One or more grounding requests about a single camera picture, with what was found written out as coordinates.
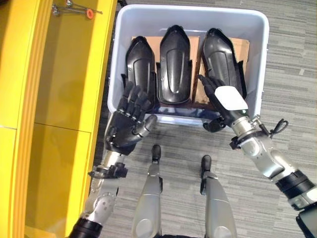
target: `plastic bin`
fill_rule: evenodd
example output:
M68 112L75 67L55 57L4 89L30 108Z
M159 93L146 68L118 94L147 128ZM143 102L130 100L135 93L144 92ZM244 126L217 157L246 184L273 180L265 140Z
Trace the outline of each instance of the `plastic bin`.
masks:
M258 11L168 5L128 5L118 14L111 61L108 107L113 113L123 92L121 74L125 72L125 55L132 36L163 36L168 27L181 25L188 36L199 36L200 46L206 32L220 28L228 37L250 42L245 73L247 104L250 116L260 113L266 47L269 25L267 17ZM197 118L158 115L163 123L201 125Z

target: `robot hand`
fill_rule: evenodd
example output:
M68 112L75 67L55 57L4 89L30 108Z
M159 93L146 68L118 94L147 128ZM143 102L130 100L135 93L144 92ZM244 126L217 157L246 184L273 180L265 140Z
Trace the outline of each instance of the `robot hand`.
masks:
M202 81L205 93L210 103L220 113L220 117L210 123L204 123L204 128L210 132L217 132L243 116L248 115L248 105L233 86L226 86L222 80L198 75Z
M140 91L132 82L127 83L118 110L111 115L105 131L105 150L129 155L153 128L157 117L151 115L143 121L151 103L147 94Z

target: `silver robot leg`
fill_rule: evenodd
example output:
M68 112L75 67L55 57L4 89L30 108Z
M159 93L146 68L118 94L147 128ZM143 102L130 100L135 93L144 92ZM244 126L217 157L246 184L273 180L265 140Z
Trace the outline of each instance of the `silver robot leg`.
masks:
M139 198L132 225L132 238L154 238L161 234L160 193L163 181L159 176L160 146L152 148L152 164Z
M201 194L206 195L205 238L237 238L228 198L217 176L210 172L210 168L211 157L204 156L202 159Z

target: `yellow panel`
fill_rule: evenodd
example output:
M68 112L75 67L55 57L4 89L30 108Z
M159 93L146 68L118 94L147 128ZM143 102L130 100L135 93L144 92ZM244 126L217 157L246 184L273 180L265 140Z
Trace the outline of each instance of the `yellow panel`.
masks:
M75 2L103 14L51 16L35 122L92 132L114 1Z
M89 140L87 132L34 125L25 225L69 234L82 209Z
M28 1L25 7L23 1L11 0L0 5L0 125L14 128L39 4Z
M56 238L56 235L50 232L42 231L33 227L25 226L26 238Z
M0 127L0 237L9 237L11 212L12 165L15 130Z
M6 238L24 234L35 102L51 5L51 0L10 0L0 6L0 126L17 129L13 158L6 161L11 163L10 181L1 181L11 191L2 195L9 201L3 203L9 209L9 226L1 224Z

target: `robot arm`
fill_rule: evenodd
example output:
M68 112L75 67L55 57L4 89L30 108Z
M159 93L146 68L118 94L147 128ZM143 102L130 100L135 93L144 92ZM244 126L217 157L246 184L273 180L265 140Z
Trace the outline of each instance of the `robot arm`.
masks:
M150 102L146 93L140 91L133 83L127 83L118 110L108 121L103 159L89 173L92 177L90 194L69 238L99 237L112 214L120 178L125 178L128 172L124 158L134 150L137 142L150 133L157 121L155 115L144 121Z
M199 79L210 102L220 113L219 118L205 124L204 128L216 132L225 126L231 127L236 134L231 147L241 149L251 158L259 171L286 195L290 205L301 211L296 218L298 225L306 237L316 238L317 186L274 147L271 133L260 117L249 118L248 106L234 87L202 75Z

